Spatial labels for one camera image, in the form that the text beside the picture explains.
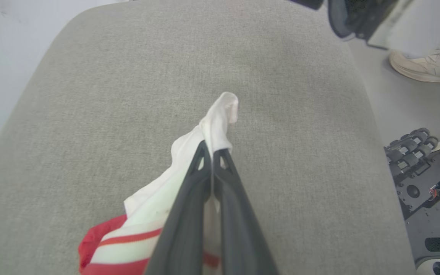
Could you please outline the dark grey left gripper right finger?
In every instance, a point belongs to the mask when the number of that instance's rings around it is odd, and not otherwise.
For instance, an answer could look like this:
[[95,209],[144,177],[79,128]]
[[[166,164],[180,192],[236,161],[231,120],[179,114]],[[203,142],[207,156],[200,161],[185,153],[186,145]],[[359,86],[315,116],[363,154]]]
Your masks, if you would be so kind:
[[214,195],[220,203],[222,272],[277,275],[279,270],[228,149],[214,153]]

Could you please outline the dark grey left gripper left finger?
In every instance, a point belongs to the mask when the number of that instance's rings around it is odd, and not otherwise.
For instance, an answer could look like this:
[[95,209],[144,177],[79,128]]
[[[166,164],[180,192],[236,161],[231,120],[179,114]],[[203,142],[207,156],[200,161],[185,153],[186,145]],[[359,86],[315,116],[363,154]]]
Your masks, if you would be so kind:
[[145,269],[146,275],[201,275],[204,205],[211,194],[211,159],[201,141]]

